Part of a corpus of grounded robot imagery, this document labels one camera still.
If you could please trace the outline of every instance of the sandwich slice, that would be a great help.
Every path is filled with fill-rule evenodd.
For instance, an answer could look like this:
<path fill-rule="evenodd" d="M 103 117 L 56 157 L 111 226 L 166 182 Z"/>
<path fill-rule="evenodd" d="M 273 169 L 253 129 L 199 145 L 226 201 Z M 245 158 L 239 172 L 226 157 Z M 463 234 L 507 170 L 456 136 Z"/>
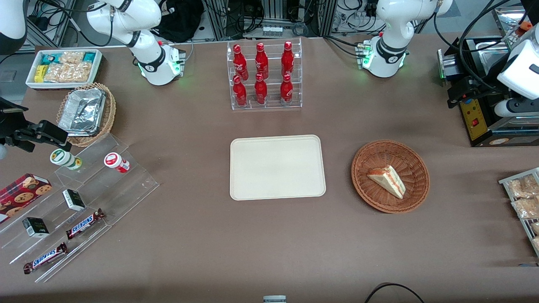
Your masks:
<path fill-rule="evenodd" d="M 374 182 L 378 183 L 395 197 L 402 199 L 406 192 L 406 187 L 400 179 L 399 175 L 391 165 L 386 165 L 382 168 L 371 169 L 367 176 Z"/>

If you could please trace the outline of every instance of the red cookie box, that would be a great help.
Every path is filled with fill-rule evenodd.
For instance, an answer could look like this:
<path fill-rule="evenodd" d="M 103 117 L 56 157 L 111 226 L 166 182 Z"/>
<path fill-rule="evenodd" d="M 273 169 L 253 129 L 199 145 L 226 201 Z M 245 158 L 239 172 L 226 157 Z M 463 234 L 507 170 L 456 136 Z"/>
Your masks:
<path fill-rule="evenodd" d="M 47 179 L 25 174 L 0 190 L 0 223 L 52 189 Z"/>

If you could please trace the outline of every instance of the table surface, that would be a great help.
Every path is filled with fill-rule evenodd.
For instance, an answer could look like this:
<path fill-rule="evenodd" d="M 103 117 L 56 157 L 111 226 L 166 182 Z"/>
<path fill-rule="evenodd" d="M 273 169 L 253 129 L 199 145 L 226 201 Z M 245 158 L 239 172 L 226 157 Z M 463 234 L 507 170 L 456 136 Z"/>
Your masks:
<path fill-rule="evenodd" d="M 112 133 L 161 186 L 44 284 L 0 251 L 1 301 L 360 302 L 396 282 L 426 302 L 537 302 L 539 268 L 517 267 L 537 259 L 497 183 L 539 166 L 537 147 L 469 147 L 438 77 L 439 38 L 416 35 L 389 79 L 323 39 L 302 42 L 303 108 L 288 112 L 231 110 L 226 43 L 195 45 L 185 76 L 162 87 L 140 76 L 128 49 L 102 49 L 98 80 L 118 107 Z M 29 89 L 26 118 L 55 121 L 65 94 Z M 302 134 L 321 139 L 323 196 L 230 197 L 232 140 Z M 352 185 L 355 153 L 379 139 L 410 146 L 429 169 L 429 196 L 411 213 L 383 214 Z M 52 149 L 10 148 L 0 187 L 51 174 Z M 414 297 L 385 288 L 371 302 L 382 301 Z"/>

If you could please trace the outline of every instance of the clear acrylic shelf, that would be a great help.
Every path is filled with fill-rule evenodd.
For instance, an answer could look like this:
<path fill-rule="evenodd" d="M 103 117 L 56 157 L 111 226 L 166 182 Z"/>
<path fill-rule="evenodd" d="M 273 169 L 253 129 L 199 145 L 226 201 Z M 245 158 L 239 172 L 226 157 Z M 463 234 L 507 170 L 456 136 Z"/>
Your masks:
<path fill-rule="evenodd" d="M 283 106 L 281 104 L 281 56 L 284 51 L 285 41 L 292 42 L 292 52 L 294 53 L 294 71 L 291 77 L 291 83 L 294 86 L 292 90 L 292 103 L 289 106 Z M 254 92 L 254 84 L 256 82 L 255 75 L 256 66 L 254 59 L 257 55 L 256 42 L 264 43 L 264 49 L 268 55 L 269 61 L 269 77 L 266 79 L 266 84 L 268 87 L 268 97 L 267 103 L 265 105 L 260 105 L 256 102 L 256 95 Z M 302 49 L 301 49 L 301 39 L 269 39 L 269 40 L 240 40 L 235 42 L 228 42 L 227 52 L 226 52 L 226 63 L 229 72 L 229 86 L 230 86 L 230 100 L 232 109 L 236 110 L 249 110 L 249 109 L 288 109 L 288 108 L 300 108 L 303 105 L 303 94 L 302 94 Z M 247 71 L 249 72 L 249 78 L 246 81 L 243 81 L 245 89 L 247 90 L 247 106 L 239 107 L 236 103 L 234 97 L 234 91 L 232 86 L 234 85 L 232 77 L 236 74 L 234 70 L 234 52 L 232 47 L 235 44 L 241 46 L 241 52 L 247 60 Z"/>
<path fill-rule="evenodd" d="M 103 159 L 110 152 L 117 152 L 129 161 L 127 173 L 121 174 L 105 167 Z M 55 249 L 62 242 L 66 243 L 68 254 L 30 274 L 36 283 L 49 280 L 159 186 L 127 151 L 127 145 L 112 134 L 100 138 L 77 156 L 82 159 L 82 167 L 78 170 L 59 168 L 48 177 L 53 189 L 46 196 L 20 211 L 16 218 L 4 223 L 5 226 L 0 225 L 0 252 L 9 256 L 10 264 L 20 267 L 21 275 L 24 274 L 24 264 Z M 86 205 L 84 211 L 77 212 L 67 207 L 62 195 L 67 188 L 79 192 Z M 68 240 L 65 232 L 99 208 L 106 217 Z M 22 224 L 25 217 L 42 218 L 50 235 L 42 239 L 29 237 Z"/>

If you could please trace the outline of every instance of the coca-cola bottle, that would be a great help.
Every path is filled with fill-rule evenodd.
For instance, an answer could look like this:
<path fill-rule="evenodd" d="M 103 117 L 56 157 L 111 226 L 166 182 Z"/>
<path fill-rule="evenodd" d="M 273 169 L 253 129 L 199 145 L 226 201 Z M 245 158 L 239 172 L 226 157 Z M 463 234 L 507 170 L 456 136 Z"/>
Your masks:
<path fill-rule="evenodd" d="M 294 53 L 292 53 L 292 42 L 285 42 L 285 51 L 281 57 L 281 74 L 283 77 L 285 74 L 292 74 L 294 71 Z"/>
<path fill-rule="evenodd" d="M 254 84 L 254 91 L 257 95 L 257 103 L 265 105 L 268 97 L 268 87 L 264 82 L 264 76 L 262 73 L 257 73 L 257 82 Z"/>
<path fill-rule="evenodd" d="M 264 79 L 267 79 L 270 75 L 270 67 L 268 65 L 268 55 L 264 51 L 264 43 L 257 43 L 257 56 L 254 59 L 257 65 L 257 73 L 261 73 Z"/>
<path fill-rule="evenodd" d="M 289 106 L 292 103 L 292 90 L 294 87 L 290 82 L 290 74 L 286 73 L 282 76 L 281 83 L 281 104 L 283 106 Z"/>
<path fill-rule="evenodd" d="M 234 81 L 234 86 L 232 86 L 232 90 L 234 91 L 234 97 L 236 97 L 236 103 L 239 107 L 246 107 L 247 91 L 245 90 L 245 86 L 243 85 L 243 83 L 241 83 L 241 79 L 238 75 L 234 75 L 232 79 Z"/>
<path fill-rule="evenodd" d="M 247 60 L 241 53 L 241 46 L 239 44 L 234 45 L 234 69 L 236 74 L 241 77 L 243 81 L 249 79 L 249 72 L 247 71 Z"/>

